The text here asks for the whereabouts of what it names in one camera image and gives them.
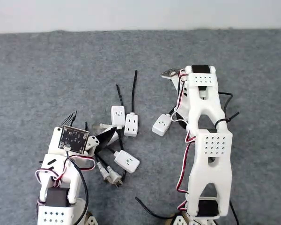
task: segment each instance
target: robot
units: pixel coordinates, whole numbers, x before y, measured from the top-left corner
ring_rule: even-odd
[[[173,82],[178,98],[176,106],[170,113],[162,114],[158,118],[152,131],[163,136],[171,122],[179,122],[186,129],[186,149],[176,186],[178,192],[185,194],[185,200],[177,207],[179,213],[171,217],[170,224],[216,225],[215,220],[226,216],[229,205],[232,207],[230,154],[233,135],[228,130],[227,123],[239,113],[227,118],[226,108],[233,95],[218,92],[216,70],[213,66],[193,65],[183,69],[170,69],[162,77]],[[230,95],[224,110],[221,108],[219,94]],[[112,119],[112,125],[101,124],[100,127],[105,130],[99,135],[90,135],[87,126],[85,130],[72,127],[76,112],[54,129],[48,153],[36,171],[36,178],[41,184],[37,201],[38,225],[98,224],[96,218],[88,212],[88,191],[81,171],[93,170],[96,166],[93,158],[96,157],[96,152],[119,139],[117,128],[124,125],[118,121],[125,119],[118,119],[118,108],[111,109],[112,118],[113,111],[117,116]],[[214,127],[199,128],[198,121],[203,114],[211,119]],[[188,190],[182,190],[180,185],[191,145],[195,146],[194,163],[188,180]],[[115,162],[129,173],[133,173],[140,163],[123,150],[120,153],[115,152],[114,155]],[[126,165],[128,159],[131,159],[131,163]],[[97,165],[104,180],[114,185],[121,184],[122,176],[110,167],[106,171],[101,163]],[[85,200],[78,198],[81,183],[85,189]],[[217,197],[201,196],[209,183],[214,184]],[[150,211],[137,197],[136,200]],[[232,211],[238,224],[233,207]]]
[[[215,219],[227,215],[230,202],[232,183],[230,154],[233,135],[228,130],[227,123],[239,112],[226,118],[226,107],[233,95],[218,92],[216,69],[213,66],[193,65],[183,69],[170,69],[164,72],[162,77],[173,82],[178,99],[170,113],[162,114],[158,118],[152,131],[163,136],[172,121],[179,122],[186,129],[187,147],[176,186],[178,192],[185,194],[185,201],[177,208],[184,212],[184,218],[181,216],[176,218],[173,224],[184,222],[188,225],[215,225],[217,224]],[[219,94],[230,95],[224,110],[221,108]],[[214,127],[200,129],[198,121],[201,115],[207,115]],[[188,180],[188,190],[181,190],[187,153],[192,144],[195,145],[195,156]],[[214,184],[217,197],[201,196],[209,183]]]

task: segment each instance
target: perforated bracket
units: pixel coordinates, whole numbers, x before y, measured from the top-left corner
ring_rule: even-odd
[[[73,225],[74,206],[51,207],[40,206],[37,225]]]

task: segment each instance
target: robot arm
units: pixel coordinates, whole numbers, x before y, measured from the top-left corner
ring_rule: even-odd
[[[74,163],[80,170],[94,169],[95,161],[87,151],[94,152],[98,144],[97,138],[89,136],[87,131],[68,126],[54,129],[48,153],[41,168],[36,171],[37,180],[41,183],[38,225],[50,222],[85,224],[87,202],[78,198],[81,175]],[[93,224],[97,224],[94,217],[92,220]]]
[[[232,182],[230,153],[232,133],[228,131],[225,113],[221,108],[216,70],[213,66],[193,65],[171,69],[162,74],[171,79],[178,92],[178,100],[171,115],[172,121],[186,124],[187,135],[183,168],[177,191],[185,193],[186,200],[178,206],[185,210],[190,225],[213,225],[214,219],[226,216]],[[182,119],[174,120],[178,113]],[[215,127],[199,129],[201,115],[207,115]],[[179,189],[184,175],[187,152],[195,144],[195,157],[189,176],[188,190]],[[207,184],[213,183],[216,197],[201,197]]]

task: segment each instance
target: red wire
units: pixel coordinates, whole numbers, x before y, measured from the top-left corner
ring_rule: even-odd
[[[181,183],[182,183],[182,180],[183,180],[183,177],[184,177],[184,173],[185,173],[185,166],[186,166],[186,161],[187,161],[187,153],[188,153],[189,147],[190,147],[190,145],[191,145],[192,143],[195,143],[195,141],[190,142],[190,143],[187,145],[186,149],[185,149],[185,153],[184,153],[184,157],[183,157],[183,163],[182,163],[182,171],[181,171],[181,174],[180,174],[179,181],[178,181],[178,183],[177,183],[177,185],[176,185],[176,190],[177,190],[178,192],[180,192],[180,193],[188,193],[187,191],[181,190],[181,189],[179,189],[179,188],[180,188],[180,185],[181,185]]]

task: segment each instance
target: electronic component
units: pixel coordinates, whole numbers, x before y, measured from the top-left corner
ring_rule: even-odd
[[[88,137],[88,131],[64,126],[59,141],[59,148],[83,154]]]

